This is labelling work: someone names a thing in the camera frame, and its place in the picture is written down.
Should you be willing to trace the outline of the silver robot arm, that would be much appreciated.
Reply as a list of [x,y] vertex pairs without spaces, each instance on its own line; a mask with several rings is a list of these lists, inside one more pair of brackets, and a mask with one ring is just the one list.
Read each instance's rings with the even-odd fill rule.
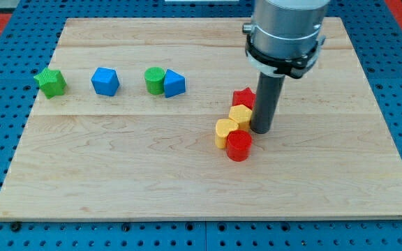
[[269,77],[299,79],[318,60],[329,0],[255,0],[243,24],[249,63]]

